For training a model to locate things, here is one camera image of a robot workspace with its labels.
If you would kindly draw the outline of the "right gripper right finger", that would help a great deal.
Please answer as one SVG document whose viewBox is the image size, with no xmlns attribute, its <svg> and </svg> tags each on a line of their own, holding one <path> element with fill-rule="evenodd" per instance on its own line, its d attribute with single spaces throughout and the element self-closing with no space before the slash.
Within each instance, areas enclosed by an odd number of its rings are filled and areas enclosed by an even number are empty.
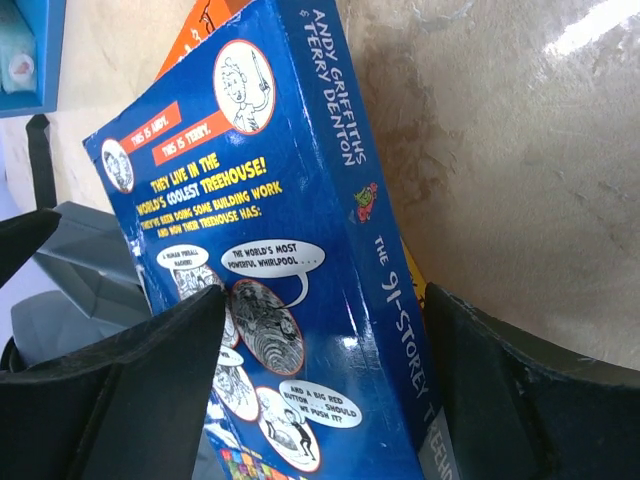
<svg viewBox="0 0 640 480">
<path fill-rule="evenodd" d="M 639 373 L 430 283 L 423 315 L 463 479 L 636 479 Z"/>
</svg>

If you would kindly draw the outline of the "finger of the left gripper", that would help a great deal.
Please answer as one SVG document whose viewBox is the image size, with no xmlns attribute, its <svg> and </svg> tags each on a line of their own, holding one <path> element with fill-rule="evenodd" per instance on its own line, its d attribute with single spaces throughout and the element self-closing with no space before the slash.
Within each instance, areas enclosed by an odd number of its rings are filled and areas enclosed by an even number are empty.
<svg viewBox="0 0 640 480">
<path fill-rule="evenodd" d="M 59 226 L 61 215 L 40 209 L 1 221 L 0 286 L 38 251 Z"/>
</svg>

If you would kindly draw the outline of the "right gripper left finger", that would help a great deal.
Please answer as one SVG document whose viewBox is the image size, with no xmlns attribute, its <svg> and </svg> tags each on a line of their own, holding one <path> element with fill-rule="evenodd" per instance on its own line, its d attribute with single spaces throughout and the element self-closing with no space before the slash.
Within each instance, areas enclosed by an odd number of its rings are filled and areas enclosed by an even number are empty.
<svg viewBox="0 0 640 480">
<path fill-rule="evenodd" d="M 224 310 L 208 287 L 69 355 L 2 371 L 2 478 L 191 478 Z"/>
</svg>

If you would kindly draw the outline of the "blue treehouse book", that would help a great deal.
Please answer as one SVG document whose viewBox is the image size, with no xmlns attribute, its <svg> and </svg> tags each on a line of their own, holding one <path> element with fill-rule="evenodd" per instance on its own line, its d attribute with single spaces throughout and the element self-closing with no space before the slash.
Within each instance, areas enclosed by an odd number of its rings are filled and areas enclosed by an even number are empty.
<svg viewBox="0 0 640 480">
<path fill-rule="evenodd" d="M 225 478 L 458 477 L 334 2 L 249 2 L 83 145 L 152 311 L 225 293 Z"/>
</svg>

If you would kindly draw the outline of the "blue student backpack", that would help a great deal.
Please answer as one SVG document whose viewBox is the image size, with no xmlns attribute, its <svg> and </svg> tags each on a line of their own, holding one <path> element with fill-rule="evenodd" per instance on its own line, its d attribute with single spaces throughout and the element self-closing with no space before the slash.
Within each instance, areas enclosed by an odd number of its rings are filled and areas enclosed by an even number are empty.
<svg viewBox="0 0 640 480">
<path fill-rule="evenodd" d="M 44 114 L 34 115 L 25 126 L 34 196 L 38 209 L 53 209 L 58 204 L 48 136 L 49 126 L 50 122 Z"/>
</svg>

